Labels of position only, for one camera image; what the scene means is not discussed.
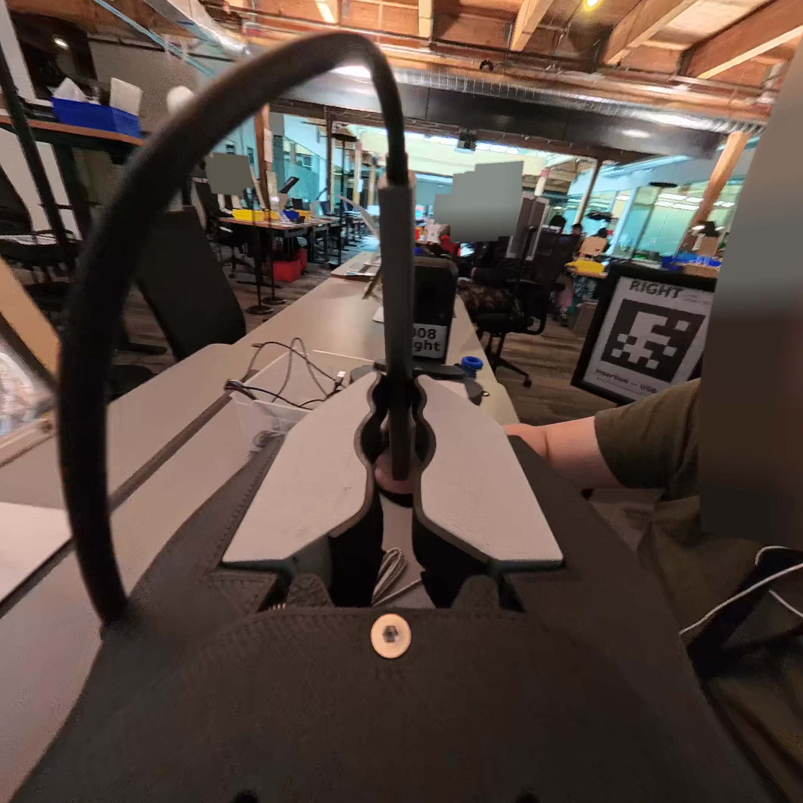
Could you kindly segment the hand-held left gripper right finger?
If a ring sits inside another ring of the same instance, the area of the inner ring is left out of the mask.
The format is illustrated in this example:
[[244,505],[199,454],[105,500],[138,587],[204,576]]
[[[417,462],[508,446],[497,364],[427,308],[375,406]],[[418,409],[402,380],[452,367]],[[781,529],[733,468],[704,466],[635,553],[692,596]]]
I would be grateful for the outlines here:
[[418,520],[491,569],[557,568],[564,555],[504,427],[455,382],[416,380],[423,456]]

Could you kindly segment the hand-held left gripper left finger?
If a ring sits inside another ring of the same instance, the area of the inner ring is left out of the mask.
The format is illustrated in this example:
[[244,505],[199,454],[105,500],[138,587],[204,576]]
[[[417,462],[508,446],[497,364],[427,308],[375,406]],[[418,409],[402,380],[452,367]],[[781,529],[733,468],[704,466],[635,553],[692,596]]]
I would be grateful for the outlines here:
[[361,436],[382,376],[368,372],[293,427],[222,555],[228,568],[336,574],[366,557],[384,516]]

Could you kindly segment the grey usb hub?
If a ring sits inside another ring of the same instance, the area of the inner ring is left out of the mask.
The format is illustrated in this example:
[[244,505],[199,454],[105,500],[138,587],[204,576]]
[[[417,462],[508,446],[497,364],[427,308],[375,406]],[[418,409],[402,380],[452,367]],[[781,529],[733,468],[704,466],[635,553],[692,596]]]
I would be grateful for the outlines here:
[[127,604],[109,522],[105,388],[144,245],[190,170],[226,133],[286,91],[351,63],[367,66],[388,137],[380,221],[389,460],[393,479],[409,477],[414,224],[400,94],[385,55],[366,37],[298,38],[240,62],[161,127],[135,159],[81,258],[59,360],[59,460],[79,569],[105,626]]

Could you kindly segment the clear plastic bin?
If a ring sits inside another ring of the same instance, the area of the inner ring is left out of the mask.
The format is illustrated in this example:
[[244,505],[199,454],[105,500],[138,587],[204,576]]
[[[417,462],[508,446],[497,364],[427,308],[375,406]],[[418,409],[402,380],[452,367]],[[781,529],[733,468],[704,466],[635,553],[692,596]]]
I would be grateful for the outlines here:
[[346,450],[373,414],[379,381],[373,361],[306,350],[296,339],[265,367],[252,367],[246,378],[228,379],[223,388],[248,445],[298,430],[299,439],[314,448]]

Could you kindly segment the person's right hand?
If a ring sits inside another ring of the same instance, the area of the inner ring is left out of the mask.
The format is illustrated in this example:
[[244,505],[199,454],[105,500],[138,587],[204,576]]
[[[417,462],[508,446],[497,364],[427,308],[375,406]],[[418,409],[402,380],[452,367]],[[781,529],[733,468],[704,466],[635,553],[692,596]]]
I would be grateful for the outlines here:
[[385,459],[377,459],[374,466],[374,477],[378,487],[387,496],[412,496],[413,484],[411,478],[394,478],[392,465]]

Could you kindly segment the red storage bin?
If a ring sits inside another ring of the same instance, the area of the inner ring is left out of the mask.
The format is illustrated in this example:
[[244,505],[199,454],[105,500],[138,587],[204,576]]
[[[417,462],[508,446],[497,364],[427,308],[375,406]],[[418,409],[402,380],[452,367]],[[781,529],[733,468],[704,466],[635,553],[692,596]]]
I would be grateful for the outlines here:
[[306,271],[307,265],[307,249],[304,247],[271,253],[271,269],[273,280],[276,283],[292,284],[296,282]]

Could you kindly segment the person's olive shirt torso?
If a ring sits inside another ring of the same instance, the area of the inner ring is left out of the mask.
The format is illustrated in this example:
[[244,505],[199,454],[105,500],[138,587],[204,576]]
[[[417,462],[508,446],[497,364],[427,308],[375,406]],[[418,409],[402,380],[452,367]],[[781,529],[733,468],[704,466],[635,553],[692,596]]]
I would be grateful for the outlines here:
[[600,451],[627,488],[660,491],[638,548],[703,691],[774,796],[802,800],[801,551],[701,522],[693,380],[600,412]]

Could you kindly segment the black framed marker sign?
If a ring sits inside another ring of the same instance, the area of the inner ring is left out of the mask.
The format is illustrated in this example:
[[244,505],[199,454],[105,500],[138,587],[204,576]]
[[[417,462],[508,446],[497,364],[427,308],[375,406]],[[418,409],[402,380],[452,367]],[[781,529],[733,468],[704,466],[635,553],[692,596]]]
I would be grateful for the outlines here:
[[609,269],[571,385],[618,406],[699,378],[717,275]]

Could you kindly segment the white tablet stand base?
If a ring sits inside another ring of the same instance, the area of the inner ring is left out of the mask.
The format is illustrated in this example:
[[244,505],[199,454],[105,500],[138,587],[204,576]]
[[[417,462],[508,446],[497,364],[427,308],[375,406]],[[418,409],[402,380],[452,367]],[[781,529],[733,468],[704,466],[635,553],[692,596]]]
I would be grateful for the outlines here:
[[1,602],[68,543],[64,510],[1,502]]

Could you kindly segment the wood-edged display board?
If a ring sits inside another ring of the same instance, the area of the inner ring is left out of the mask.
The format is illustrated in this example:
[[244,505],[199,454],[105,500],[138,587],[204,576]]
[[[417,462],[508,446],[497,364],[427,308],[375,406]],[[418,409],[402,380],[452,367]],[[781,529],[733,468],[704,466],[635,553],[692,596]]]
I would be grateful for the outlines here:
[[60,341],[1,261],[1,467],[55,433]]

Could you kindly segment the blue plastic bin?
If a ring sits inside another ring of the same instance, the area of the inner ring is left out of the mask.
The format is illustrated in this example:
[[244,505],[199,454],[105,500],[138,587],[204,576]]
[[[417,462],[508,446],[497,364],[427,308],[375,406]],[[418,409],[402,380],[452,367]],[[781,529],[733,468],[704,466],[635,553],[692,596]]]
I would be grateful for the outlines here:
[[143,136],[139,117],[116,107],[56,95],[51,96],[50,102],[56,120],[64,125],[135,138]]

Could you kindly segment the high wooden table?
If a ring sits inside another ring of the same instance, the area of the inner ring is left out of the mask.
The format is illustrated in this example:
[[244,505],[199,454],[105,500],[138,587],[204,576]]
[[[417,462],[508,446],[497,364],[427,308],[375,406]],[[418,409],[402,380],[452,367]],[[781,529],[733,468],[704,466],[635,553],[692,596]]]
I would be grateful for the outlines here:
[[146,143],[140,137],[94,128],[31,118],[27,122],[31,135],[37,143],[106,153],[117,165],[124,164],[131,153]]

